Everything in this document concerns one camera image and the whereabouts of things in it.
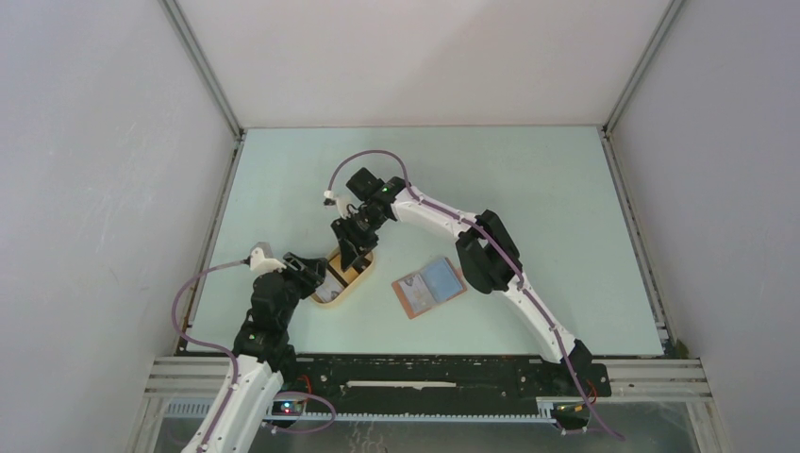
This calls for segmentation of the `aluminium frame rail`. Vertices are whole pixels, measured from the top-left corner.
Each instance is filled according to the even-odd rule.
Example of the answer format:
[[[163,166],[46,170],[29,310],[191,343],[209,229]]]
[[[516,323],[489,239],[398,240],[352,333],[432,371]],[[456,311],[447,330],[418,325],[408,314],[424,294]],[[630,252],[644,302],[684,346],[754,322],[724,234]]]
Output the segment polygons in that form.
[[[601,358],[570,378],[534,356],[302,355],[295,391],[324,399],[279,400],[266,420],[548,421],[584,396],[608,403],[705,403],[711,390],[697,360]]]

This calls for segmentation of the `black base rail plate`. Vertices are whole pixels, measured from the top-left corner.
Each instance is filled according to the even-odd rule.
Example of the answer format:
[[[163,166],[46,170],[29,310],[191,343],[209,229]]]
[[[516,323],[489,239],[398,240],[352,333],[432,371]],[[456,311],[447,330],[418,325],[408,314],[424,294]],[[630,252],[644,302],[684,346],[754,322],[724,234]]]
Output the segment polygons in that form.
[[[339,416],[535,416],[546,401],[609,397],[605,365],[576,379],[537,356],[301,354],[285,391],[308,391],[308,411]]]

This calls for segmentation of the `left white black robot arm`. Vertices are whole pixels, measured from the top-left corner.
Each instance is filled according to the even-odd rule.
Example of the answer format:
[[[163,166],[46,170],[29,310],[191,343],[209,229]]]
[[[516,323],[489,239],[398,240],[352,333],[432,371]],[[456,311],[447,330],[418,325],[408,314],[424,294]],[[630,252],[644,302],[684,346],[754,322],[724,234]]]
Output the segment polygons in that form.
[[[248,266],[256,275],[251,308],[227,348],[196,340],[185,333],[177,316],[182,295],[202,277],[223,269]],[[225,380],[209,412],[185,452],[245,452],[253,443],[267,410],[279,393],[294,388],[298,380],[296,355],[289,339],[289,324],[303,299],[325,282],[328,260],[305,259],[288,253],[281,259],[255,246],[248,257],[212,266],[190,277],[177,291],[171,322],[187,343],[219,351],[229,359]]]

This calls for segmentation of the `white VIP credit card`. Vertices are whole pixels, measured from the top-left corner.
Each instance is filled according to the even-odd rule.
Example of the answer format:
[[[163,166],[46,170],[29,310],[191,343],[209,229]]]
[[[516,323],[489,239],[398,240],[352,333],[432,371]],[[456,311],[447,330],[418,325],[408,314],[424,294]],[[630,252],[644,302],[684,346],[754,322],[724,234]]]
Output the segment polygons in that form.
[[[413,274],[401,279],[399,287],[413,315],[429,310],[435,304],[433,294],[420,274]]]

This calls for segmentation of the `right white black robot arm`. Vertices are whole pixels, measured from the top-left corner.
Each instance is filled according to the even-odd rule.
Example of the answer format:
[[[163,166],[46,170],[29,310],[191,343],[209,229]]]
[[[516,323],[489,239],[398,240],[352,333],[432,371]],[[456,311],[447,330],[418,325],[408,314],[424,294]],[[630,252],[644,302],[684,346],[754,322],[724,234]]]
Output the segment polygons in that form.
[[[324,203],[340,217],[331,224],[341,251],[342,268],[352,267],[378,243],[377,231],[388,221],[421,227],[453,242],[466,282],[481,294],[498,293],[526,321],[541,349],[552,388],[573,394],[586,380],[592,353],[546,306],[531,285],[520,251],[501,218],[492,210],[458,210],[422,193],[402,177],[388,181],[359,169],[346,184],[359,201],[354,206],[331,189]]]

